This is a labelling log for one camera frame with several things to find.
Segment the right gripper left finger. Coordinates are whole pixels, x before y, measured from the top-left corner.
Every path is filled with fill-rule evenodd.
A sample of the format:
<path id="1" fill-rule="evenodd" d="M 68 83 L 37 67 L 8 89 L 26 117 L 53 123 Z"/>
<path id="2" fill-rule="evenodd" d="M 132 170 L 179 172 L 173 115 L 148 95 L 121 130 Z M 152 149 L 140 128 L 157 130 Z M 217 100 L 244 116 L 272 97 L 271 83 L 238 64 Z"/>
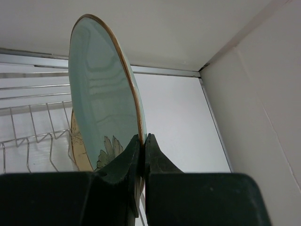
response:
<path id="1" fill-rule="evenodd" d="M 115 136 L 104 137 L 105 150 L 98 156 L 95 172 L 105 183 L 117 189 L 114 194 L 125 193 L 127 204 L 135 217 L 139 216 L 141 196 L 141 143 L 134 135 L 124 148 Z"/>

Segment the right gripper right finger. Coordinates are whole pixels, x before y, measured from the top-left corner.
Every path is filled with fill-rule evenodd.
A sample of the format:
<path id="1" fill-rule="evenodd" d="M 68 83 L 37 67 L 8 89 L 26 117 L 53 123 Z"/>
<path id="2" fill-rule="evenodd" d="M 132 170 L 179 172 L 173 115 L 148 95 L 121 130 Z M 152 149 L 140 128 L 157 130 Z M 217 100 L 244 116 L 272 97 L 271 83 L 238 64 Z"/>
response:
<path id="1" fill-rule="evenodd" d="M 154 134 L 149 133 L 145 142 L 145 174 L 183 173 L 161 151 Z"/>

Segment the beige floral round plate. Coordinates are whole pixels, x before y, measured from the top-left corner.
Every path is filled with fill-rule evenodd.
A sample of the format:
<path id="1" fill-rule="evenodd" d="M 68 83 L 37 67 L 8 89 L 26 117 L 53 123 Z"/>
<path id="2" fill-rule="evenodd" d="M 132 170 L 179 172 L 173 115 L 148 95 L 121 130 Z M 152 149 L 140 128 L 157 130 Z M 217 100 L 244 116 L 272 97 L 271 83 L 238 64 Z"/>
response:
<path id="1" fill-rule="evenodd" d="M 71 112 L 71 147 L 73 159 L 79 171 L 93 171 L 73 110 Z"/>

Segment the light green flower plate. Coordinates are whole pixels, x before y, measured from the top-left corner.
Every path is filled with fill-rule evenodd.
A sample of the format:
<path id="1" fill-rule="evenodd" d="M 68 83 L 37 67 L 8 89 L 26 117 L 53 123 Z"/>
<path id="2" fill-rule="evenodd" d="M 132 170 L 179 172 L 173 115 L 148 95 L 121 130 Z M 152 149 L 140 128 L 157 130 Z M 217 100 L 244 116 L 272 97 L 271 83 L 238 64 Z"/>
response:
<path id="1" fill-rule="evenodd" d="M 134 135 L 147 139 L 138 85 L 130 63 L 111 28 L 85 14 L 70 38 L 69 81 L 72 109 L 96 174 L 104 137 L 113 136 L 126 148 Z"/>

